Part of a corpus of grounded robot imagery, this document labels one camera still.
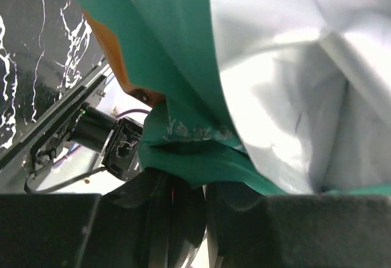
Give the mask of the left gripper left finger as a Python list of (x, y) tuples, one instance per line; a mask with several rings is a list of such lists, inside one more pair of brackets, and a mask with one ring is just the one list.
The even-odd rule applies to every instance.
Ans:
[(166, 267), (171, 193), (147, 170), (106, 195), (2, 195), (1, 266)]

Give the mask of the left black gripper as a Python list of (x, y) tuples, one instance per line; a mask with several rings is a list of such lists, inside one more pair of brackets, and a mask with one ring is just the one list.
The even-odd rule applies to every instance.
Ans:
[(211, 186), (192, 188), (186, 182), (174, 183), (168, 267), (190, 267), (204, 240), (208, 244), (209, 266), (220, 266), (215, 203)]

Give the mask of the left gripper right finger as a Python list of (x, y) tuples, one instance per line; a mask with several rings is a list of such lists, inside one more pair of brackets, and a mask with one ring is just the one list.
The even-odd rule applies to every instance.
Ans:
[(206, 188), (211, 267), (389, 267), (390, 198)]

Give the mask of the teal dog food bag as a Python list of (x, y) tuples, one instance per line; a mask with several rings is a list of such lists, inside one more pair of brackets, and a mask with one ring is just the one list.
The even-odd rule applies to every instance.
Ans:
[(390, 193), (390, 0), (77, 0), (148, 104), (143, 168), (261, 194)]

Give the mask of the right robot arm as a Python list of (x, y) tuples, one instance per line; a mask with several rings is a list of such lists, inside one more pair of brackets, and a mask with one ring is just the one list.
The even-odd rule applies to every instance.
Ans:
[(101, 164), (122, 181), (129, 181), (142, 170), (137, 148), (143, 125), (122, 114), (111, 117), (84, 103), (67, 128), (70, 140), (100, 154)]

